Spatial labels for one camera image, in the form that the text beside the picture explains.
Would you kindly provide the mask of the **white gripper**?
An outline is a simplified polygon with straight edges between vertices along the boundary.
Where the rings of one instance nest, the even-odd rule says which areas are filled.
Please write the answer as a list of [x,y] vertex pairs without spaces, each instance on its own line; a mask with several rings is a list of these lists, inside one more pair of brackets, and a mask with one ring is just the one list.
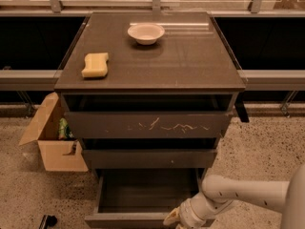
[[231,210],[236,198],[237,193],[232,191],[202,191],[174,208],[163,224],[170,226],[179,222],[175,229],[201,229],[209,219]]

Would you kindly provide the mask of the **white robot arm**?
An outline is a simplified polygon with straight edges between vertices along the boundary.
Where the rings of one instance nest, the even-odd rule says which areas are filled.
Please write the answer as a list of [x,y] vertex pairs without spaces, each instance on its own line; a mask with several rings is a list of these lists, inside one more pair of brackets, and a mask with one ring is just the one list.
[[208,219],[243,201],[282,215],[280,229],[305,229],[305,165],[290,181],[236,180],[206,176],[201,190],[174,208],[163,220],[175,229],[202,229]]

